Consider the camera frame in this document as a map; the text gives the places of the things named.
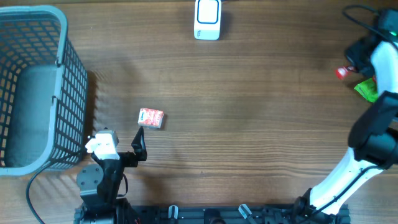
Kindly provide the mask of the green candy bag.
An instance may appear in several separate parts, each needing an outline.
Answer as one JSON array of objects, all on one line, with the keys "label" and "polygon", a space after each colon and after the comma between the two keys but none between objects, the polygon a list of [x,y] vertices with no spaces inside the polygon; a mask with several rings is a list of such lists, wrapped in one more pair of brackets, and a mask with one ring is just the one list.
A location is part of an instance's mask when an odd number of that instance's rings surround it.
[{"label": "green candy bag", "polygon": [[374,103],[378,99],[377,86],[373,78],[369,78],[354,88],[365,100]]}]

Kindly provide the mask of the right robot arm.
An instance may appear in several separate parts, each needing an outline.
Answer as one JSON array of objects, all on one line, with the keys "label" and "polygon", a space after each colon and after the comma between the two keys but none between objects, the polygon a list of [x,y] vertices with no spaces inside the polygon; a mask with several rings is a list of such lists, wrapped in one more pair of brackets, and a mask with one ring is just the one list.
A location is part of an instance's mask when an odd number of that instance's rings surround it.
[{"label": "right robot arm", "polygon": [[366,181],[397,163],[397,9],[374,9],[353,4],[343,8],[348,20],[369,35],[345,50],[350,62],[336,71],[340,79],[349,72],[376,82],[377,100],[354,123],[348,150],[332,172],[296,199],[289,210],[292,223],[337,223],[337,214]]}]

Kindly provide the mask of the red coffee stick sachet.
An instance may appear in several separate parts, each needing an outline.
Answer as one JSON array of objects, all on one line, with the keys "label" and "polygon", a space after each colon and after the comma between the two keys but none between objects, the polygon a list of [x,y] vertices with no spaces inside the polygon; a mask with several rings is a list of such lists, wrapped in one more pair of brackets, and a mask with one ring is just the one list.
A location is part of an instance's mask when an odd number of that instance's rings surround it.
[{"label": "red coffee stick sachet", "polygon": [[339,80],[344,80],[350,73],[356,73],[357,69],[353,66],[338,67],[335,70],[335,75]]}]

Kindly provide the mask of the red Kleenex tissue pack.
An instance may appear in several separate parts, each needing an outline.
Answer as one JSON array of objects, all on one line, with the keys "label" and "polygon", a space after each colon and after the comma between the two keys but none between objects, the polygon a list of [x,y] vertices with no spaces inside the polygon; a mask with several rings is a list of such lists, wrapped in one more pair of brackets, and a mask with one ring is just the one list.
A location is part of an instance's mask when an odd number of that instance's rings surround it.
[{"label": "red Kleenex tissue pack", "polygon": [[150,108],[141,108],[137,123],[140,126],[160,129],[164,118],[164,112]]}]

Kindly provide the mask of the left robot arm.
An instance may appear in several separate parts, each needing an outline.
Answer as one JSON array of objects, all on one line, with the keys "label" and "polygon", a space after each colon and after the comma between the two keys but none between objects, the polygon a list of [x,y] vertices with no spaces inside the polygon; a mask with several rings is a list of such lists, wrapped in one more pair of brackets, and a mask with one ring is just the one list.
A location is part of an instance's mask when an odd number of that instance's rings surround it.
[{"label": "left robot arm", "polygon": [[74,223],[132,223],[141,222],[139,214],[131,207],[125,194],[119,193],[122,182],[128,184],[124,170],[137,167],[147,160],[144,128],[140,127],[131,146],[132,152],[118,152],[116,131],[104,129],[88,137],[85,148],[94,164],[78,173],[82,205],[75,209]]}]

